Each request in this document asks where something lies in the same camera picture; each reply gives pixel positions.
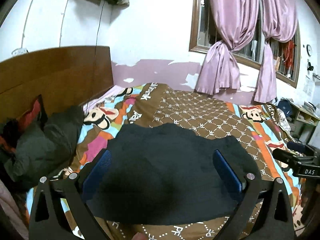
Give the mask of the large black jacket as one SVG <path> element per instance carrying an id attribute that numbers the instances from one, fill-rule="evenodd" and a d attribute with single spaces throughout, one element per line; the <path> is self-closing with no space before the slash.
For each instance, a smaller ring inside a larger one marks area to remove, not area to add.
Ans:
<path id="1" fill-rule="evenodd" d="M 237 203 L 214 167 L 215 150 L 242 174 L 260 174 L 235 137 L 206 139 L 175 124 L 124 125 L 107 149 L 111 164 L 87 205 L 96 217 L 127 225 L 187 224 L 230 215 Z"/>

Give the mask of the dark grey clothes pile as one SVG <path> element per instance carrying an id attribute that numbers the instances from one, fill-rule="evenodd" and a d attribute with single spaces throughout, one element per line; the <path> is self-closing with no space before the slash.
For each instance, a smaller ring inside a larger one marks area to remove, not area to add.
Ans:
<path id="1" fill-rule="evenodd" d="M 4 163 L 14 191 L 26 193 L 41 177 L 53 176 L 68 166 L 83 122 L 80 106 L 52 114 L 44 125 L 32 122 L 18 139 L 15 152 Z"/>

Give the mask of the wooden side shelf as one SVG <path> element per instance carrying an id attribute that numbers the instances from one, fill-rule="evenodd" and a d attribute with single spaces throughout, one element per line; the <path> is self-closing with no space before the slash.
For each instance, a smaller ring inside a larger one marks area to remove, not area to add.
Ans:
<path id="1" fill-rule="evenodd" d="M 290 134 L 303 144 L 308 144 L 319 124 L 319 118 L 303 106 L 289 101 L 292 114 L 287 118 L 291 127 Z"/>

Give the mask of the dark blue cap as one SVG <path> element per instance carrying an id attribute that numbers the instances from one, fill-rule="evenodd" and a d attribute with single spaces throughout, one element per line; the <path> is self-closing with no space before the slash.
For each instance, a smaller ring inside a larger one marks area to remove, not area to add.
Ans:
<path id="1" fill-rule="evenodd" d="M 292 107 L 287 99 L 281 99 L 277 104 L 277 109 L 282 110 L 286 117 L 292 114 Z"/>

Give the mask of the red black pillow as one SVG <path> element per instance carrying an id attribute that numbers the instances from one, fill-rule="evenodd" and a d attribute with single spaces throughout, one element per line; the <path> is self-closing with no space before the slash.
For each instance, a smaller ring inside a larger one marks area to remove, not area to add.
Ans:
<path id="1" fill-rule="evenodd" d="M 1 124 L 1 150 L 14 153 L 18 140 L 33 121 L 43 126 L 48 120 L 42 95 L 38 95 L 31 107 L 18 119 L 8 119 Z"/>

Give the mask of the red garment at window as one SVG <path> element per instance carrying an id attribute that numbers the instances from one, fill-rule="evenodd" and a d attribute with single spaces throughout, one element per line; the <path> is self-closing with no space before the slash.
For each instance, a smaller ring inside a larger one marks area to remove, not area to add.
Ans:
<path id="1" fill-rule="evenodd" d="M 295 43 L 293 40 L 289 40 L 288 42 L 285 43 L 283 55 L 284 55 L 284 65 L 286 70 L 289 70 L 290 68 L 293 67 L 294 50 L 295 50 Z"/>

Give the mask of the brown wooden headboard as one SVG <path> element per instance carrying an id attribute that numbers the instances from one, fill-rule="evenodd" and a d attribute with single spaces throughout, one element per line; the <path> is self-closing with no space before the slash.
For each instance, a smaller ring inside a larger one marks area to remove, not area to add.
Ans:
<path id="1" fill-rule="evenodd" d="M 1 122 L 22 116 L 38 95 L 50 115 L 112 86 L 107 46 L 59 47 L 12 57 L 1 62 Z"/>

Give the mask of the left purple tied curtain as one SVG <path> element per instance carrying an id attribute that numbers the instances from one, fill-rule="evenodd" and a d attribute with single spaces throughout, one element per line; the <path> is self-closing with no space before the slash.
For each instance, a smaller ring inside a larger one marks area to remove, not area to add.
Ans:
<path id="1" fill-rule="evenodd" d="M 259 0 L 210 0 L 210 8 L 221 40 L 208 50 L 195 90 L 213 95 L 221 89 L 239 89 L 240 70 L 234 51 L 253 40 Z"/>

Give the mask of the round wall clock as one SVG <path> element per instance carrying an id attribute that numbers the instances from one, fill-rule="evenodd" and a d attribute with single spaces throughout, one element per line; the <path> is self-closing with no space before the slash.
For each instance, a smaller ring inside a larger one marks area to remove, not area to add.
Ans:
<path id="1" fill-rule="evenodd" d="M 306 45 L 306 51 L 307 51 L 308 56 L 311 57 L 312 56 L 312 47 L 309 44 Z"/>

